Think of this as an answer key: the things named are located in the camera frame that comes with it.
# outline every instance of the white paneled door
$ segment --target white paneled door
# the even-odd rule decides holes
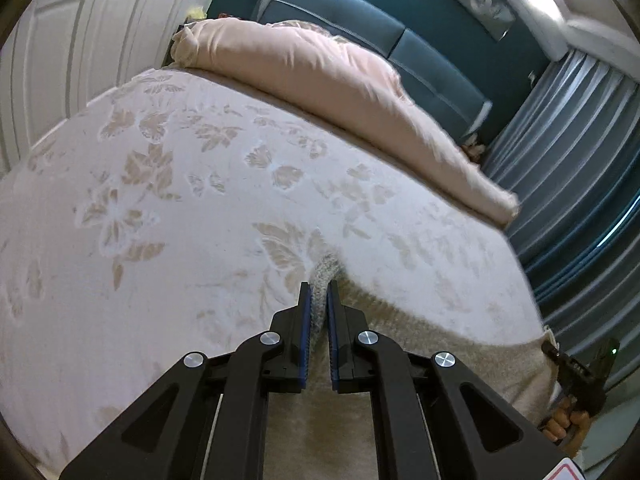
[[[91,101],[159,68],[187,10],[210,1],[33,0],[0,56],[9,167]]]

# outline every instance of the gray curtain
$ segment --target gray curtain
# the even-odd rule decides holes
[[[622,348],[610,384],[640,365],[640,89],[574,51],[553,63],[482,170],[516,192],[507,234],[543,317],[588,361]]]

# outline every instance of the rolled pink comforter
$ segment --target rolled pink comforter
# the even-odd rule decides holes
[[[498,226],[517,216],[516,195],[471,164],[429,114],[359,70],[332,38],[224,18],[184,28],[174,41],[181,66],[234,78],[340,126]]]

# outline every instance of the white sticker with red border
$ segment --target white sticker with red border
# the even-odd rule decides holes
[[[543,480],[584,480],[584,476],[570,458],[565,458]]]

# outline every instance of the human hand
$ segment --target human hand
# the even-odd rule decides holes
[[[563,442],[562,449],[573,458],[584,442],[591,428],[591,418],[587,412],[571,412],[571,400],[568,397],[562,399],[558,408],[546,422],[542,433],[551,441],[556,442],[566,438],[567,430],[573,424],[576,426],[574,435],[568,442]]]

